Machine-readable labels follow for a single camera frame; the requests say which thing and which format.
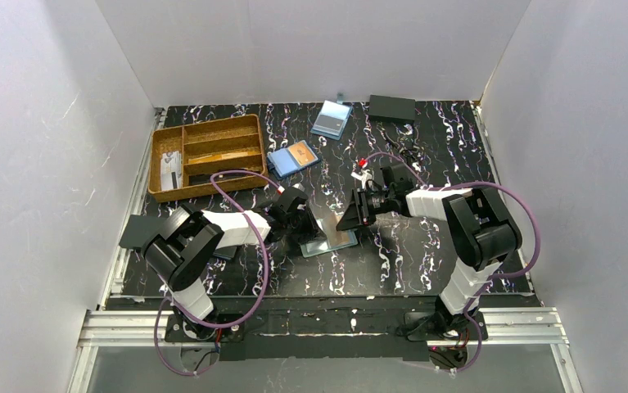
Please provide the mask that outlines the orange card in tray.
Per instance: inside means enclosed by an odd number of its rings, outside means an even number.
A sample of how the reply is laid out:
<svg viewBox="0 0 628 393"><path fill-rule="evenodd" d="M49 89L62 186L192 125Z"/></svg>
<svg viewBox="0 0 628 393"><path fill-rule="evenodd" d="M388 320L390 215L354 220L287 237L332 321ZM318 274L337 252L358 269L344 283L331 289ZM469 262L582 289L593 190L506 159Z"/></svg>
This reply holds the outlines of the orange card in tray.
<svg viewBox="0 0 628 393"><path fill-rule="evenodd" d="M187 160L187 163L189 165L204 164L204 163L216 162L216 161L221 161L221 160L240 158L240 157L249 156L249 155L250 155L250 152L248 151L225 152L225 153L218 153L218 154L190 158Z"/></svg>

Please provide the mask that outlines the black wallet at left edge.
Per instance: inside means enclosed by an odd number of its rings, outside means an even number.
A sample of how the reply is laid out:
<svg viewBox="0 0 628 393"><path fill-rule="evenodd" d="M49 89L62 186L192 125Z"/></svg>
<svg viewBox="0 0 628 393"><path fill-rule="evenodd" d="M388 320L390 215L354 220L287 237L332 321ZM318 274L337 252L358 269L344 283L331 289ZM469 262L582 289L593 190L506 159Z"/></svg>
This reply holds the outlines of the black wallet at left edge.
<svg viewBox="0 0 628 393"><path fill-rule="evenodd" d="M151 240L166 221L166 217L130 215L118 246L122 249L139 251Z"/></svg>

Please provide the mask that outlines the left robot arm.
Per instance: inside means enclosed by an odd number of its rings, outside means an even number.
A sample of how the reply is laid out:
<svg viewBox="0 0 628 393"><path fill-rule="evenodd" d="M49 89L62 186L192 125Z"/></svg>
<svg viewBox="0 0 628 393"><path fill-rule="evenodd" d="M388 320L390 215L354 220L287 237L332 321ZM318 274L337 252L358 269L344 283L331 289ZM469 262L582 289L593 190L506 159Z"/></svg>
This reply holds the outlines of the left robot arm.
<svg viewBox="0 0 628 393"><path fill-rule="evenodd" d="M214 305L201 281L215 251L230 246L260 247L267 281L268 244L286 238L302 245L323 237L307 195L297 187L280 187L273 200L253 210L218 213L183 204L144 242L140 255L168 287L170 300L184 319L220 329L231 325L209 321Z"/></svg>

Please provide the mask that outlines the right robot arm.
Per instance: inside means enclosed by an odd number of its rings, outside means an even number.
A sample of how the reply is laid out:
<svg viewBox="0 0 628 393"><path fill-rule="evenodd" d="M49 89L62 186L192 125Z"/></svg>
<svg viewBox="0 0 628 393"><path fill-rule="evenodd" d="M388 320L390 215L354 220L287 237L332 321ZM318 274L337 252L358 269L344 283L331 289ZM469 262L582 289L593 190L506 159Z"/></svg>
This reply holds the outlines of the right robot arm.
<svg viewBox="0 0 628 393"><path fill-rule="evenodd" d="M445 315L475 309L479 288L522 245L520 229L492 187L429 190L403 165L383 167L382 183L375 182L369 172L355 178L362 186L351 193L338 231L369 226L378 215L391 212L448 224L457 260L440 294L439 309Z"/></svg>

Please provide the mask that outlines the blue card holder orange card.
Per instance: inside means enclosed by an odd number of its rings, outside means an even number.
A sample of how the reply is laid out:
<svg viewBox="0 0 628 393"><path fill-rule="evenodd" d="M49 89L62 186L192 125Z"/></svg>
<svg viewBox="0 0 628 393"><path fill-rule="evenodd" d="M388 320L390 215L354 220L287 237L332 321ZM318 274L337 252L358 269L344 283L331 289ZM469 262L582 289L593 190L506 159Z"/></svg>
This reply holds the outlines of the blue card holder orange card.
<svg viewBox="0 0 628 393"><path fill-rule="evenodd" d="M269 152L266 156L269 171L279 180L320 162L320 158L306 141L296 142L288 147Z"/></svg>

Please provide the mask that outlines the woven brown organizer tray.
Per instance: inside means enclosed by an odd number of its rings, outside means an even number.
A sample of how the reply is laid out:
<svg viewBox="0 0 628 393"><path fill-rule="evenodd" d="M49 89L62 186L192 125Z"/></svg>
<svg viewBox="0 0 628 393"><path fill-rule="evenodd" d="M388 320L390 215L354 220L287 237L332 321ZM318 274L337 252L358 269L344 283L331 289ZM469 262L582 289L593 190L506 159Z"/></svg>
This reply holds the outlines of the woven brown organizer tray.
<svg viewBox="0 0 628 393"><path fill-rule="evenodd" d="M213 173L248 170L253 174L223 174L215 182L225 191L263 187L269 174L257 115L210 120L156 130L151 138L147 192L158 202L215 194Z"/></svg>

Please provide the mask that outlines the small black wallet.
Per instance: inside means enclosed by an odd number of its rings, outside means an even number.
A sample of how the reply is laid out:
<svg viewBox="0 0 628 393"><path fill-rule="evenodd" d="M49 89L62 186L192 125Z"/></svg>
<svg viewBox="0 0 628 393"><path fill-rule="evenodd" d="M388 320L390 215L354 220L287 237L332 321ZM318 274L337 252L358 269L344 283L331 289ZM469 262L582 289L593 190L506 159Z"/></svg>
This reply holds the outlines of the small black wallet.
<svg viewBox="0 0 628 393"><path fill-rule="evenodd" d="M236 257L238 250L238 246L219 248L214 251L213 256L221 260L232 260Z"/></svg>

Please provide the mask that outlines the black box at back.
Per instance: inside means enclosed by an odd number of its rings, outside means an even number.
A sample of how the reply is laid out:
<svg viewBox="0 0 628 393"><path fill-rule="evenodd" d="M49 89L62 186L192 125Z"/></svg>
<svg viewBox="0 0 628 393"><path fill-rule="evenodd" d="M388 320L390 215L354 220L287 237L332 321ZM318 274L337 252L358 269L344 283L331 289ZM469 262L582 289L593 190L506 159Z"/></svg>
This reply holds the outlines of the black box at back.
<svg viewBox="0 0 628 393"><path fill-rule="evenodd" d="M408 98L371 95L368 102L370 120L398 124L413 124L416 101Z"/></svg>

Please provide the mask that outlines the aluminium frame rail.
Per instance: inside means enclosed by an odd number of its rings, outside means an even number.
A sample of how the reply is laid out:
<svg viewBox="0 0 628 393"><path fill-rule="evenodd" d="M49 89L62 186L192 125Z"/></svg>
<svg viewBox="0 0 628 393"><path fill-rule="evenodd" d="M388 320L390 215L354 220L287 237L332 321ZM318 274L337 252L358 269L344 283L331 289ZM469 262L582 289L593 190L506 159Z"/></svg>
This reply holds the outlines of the aluminium frame rail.
<svg viewBox="0 0 628 393"><path fill-rule="evenodd" d="M582 392L562 320L554 307L484 308L488 345L548 345L565 392ZM69 392L86 391L91 378L97 349L110 347L152 346L157 325L164 328L169 312L156 321L156 311L93 311L85 317L77 342L77 355Z"/></svg>

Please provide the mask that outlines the green card holder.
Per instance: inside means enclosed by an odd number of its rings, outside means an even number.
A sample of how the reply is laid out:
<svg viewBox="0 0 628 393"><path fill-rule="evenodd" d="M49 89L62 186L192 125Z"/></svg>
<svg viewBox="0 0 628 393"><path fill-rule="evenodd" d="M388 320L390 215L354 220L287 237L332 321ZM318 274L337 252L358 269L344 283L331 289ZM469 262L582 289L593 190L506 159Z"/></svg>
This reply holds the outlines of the green card holder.
<svg viewBox="0 0 628 393"><path fill-rule="evenodd" d="M301 245L300 251L302 256L305 258L311 258L329 252L357 246L359 241L354 230L340 232L335 229L340 219L341 215L335 215L335 219L331 216L326 219L317 219L317 225L323 232L323 238Z"/></svg>

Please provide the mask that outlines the blue card holder grey card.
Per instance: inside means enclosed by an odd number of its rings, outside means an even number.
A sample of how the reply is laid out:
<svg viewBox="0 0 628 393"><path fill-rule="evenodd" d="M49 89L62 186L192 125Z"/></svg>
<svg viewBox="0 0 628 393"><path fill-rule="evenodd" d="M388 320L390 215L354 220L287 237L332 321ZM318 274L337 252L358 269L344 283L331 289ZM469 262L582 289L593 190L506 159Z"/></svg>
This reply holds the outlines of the blue card holder grey card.
<svg viewBox="0 0 628 393"><path fill-rule="evenodd" d="M325 138L340 140L352 107L338 102L324 101L311 133Z"/></svg>

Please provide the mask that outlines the black binder clips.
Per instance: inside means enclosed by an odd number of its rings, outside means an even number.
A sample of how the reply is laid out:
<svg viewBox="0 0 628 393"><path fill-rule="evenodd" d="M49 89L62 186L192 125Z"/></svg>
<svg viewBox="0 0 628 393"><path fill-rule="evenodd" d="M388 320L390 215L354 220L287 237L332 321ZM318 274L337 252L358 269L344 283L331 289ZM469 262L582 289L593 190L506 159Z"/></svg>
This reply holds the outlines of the black binder clips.
<svg viewBox="0 0 628 393"><path fill-rule="evenodd" d="M391 150L406 163L411 164L412 162L420 161L421 149L413 140L407 139L402 133L399 134L398 138L394 139L384 129L381 130L381 134Z"/></svg>

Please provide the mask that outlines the black cards in tray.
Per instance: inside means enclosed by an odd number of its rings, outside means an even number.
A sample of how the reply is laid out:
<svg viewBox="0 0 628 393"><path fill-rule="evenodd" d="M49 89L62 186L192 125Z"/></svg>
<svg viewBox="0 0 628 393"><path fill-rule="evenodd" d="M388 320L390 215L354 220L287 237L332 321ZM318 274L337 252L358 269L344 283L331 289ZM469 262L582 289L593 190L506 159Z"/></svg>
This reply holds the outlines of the black cards in tray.
<svg viewBox="0 0 628 393"><path fill-rule="evenodd" d="M210 183L211 176L212 176L212 174L194 174L194 175L190 175L188 177L188 185L189 186L196 186L196 185ZM246 173L218 174L216 176L216 178L215 178L215 181L219 182L219 181L224 181L224 180L232 180L232 179L247 178L247 177L249 177L249 174L246 174Z"/></svg>

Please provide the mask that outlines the white cards in tray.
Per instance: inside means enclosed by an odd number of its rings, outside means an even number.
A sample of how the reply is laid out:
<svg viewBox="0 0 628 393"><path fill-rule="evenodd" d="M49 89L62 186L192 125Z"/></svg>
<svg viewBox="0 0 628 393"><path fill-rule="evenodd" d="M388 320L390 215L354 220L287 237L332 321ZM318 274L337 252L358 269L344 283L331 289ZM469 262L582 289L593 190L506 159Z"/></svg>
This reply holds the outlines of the white cards in tray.
<svg viewBox="0 0 628 393"><path fill-rule="evenodd" d="M183 157L180 151L168 151L160 158L160 189L162 192L183 186Z"/></svg>

